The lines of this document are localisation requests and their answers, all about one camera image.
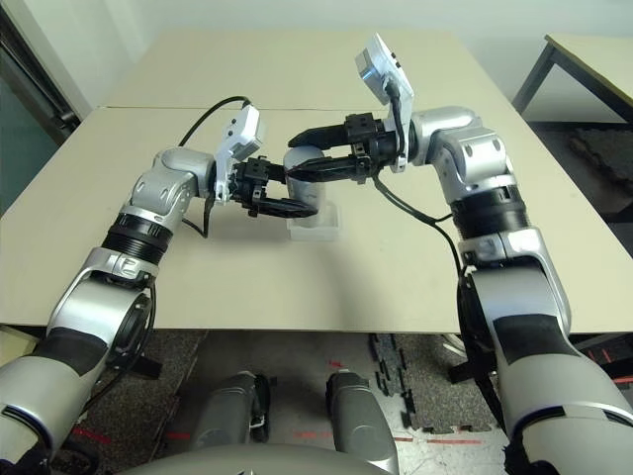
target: white wall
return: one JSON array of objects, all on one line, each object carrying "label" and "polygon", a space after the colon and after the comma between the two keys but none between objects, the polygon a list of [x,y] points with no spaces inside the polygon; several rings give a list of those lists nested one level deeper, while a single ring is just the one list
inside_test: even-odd
[{"label": "white wall", "polygon": [[[10,13],[16,4],[27,6],[88,107],[97,106],[152,41],[174,27],[450,30],[508,98],[536,60],[546,33],[633,36],[630,0],[5,0],[4,4]],[[554,71],[546,80],[526,117],[618,120],[562,71]]]}]

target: table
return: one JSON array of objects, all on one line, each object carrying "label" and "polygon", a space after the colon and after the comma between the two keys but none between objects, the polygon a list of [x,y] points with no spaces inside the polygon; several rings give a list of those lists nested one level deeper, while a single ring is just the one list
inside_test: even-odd
[{"label": "table", "polygon": [[512,105],[521,114],[554,64],[633,122],[633,38],[551,34]]},{"label": "table", "polygon": [[[164,69],[170,56],[158,60],[160,49],[166,48],[161,45],[195,50],[189,43],[192,38],[197,42],[207,38],[209,45],[220,40],[229,44],[231,35],[231,44],[242,48],[239,42],[244,36],[237,33],[186,33],[179,46],[173,42],[180,37],[171,36],[170,42],[159,42],[138,68],[151,69],[154,66],[149,64],[154,63]],[[321,35],[329,38],[330,33]],[[342,104],[354,106],[350,109],[317,110],[318,103],[309,102],[311,96],[292,90],[278,94],[276,106],[270,97],[260,97],[265,91],[257,88],[273,91],[274,87],[262,85],[261,77],[277,80],[283,74],[264,64],[257,64],[258,77],[236,76],[232,88],[218,74],[216,92],[208,97],[209,81],[199,84],[192,75],[180,74],[181,91],[173,93],[169,74],[162,78],[157,73],[156,83],[165,83],[156,87],[165,88],[164,94],[152,96],[152,88],[141,87],[140,81],[135,95],[132,84],[145,72],[133,71],[104,107],[89,115],[2,218],[1,320],[21,325],[46,323],[90,248],[101,243],[136,178],[150,167],[157,151],[177,143],[203,112],[203,101],[206,107],[222,95],[245,92],[255,105],[263,104],[268,132],[261,151],[277,162],[286,151],[287,139],[307,127],[340,123],[345,114],[357,110],[386,115],[356,77],[353,56],[362,48],[365,32],[338,35],[358,40],[345,57],[318,56],[320,46],[314,37],[301,43],[302,34],[297,34],[287,41],[305,56],[318,58],[320,70],[336,72],[341,81],[349,82]],[[530,218],[544,234],[572,303],[573,330],[629,330],[633,262],[482,69],[455,39],[443,33],[398,32],[392,37],[387,32],[384,37],[388,43],[398,40],[401,48],[393,48],[418,94],[416,109],[448,104],[471,107],[504,139]],[[446,68],[416,65],[426,43],[429,50],[440,50],[436,54]],[[174,61],[184,67],[182,57]],[[213,64],[221,61],[216,57]],[[342,79],[346,74],[353,79]],[[309,75],[303,84],[317,87],[318,80]],[[162,102],[152,106],[151,97]],[[327,107],[335,106],[333,100],[327,103]],[[232,114],[234,111],[222,110],[213,115],[193,136],[190,147],[213,151],[222,125]],[[386,172],[384,177],[420,209],[435,216],[447,212],[432,168],[412,168],[399,175]],[[281,187],[271,187],[272,196],[282,193]],[[327,185],[327,193],[342,213],[339,242],[289,241],[283,221],[248,218],[236,204],[214,209],[209,240],[181,226],[160,265],[156,326],[456,332],[455,275],[442,237],[387,203],[370,185],[332,183]],[[188,217],[199,222],[201,213],[202,203],[195,200]],[[452,224],[447,223],[445,229],[457,238]]]}]

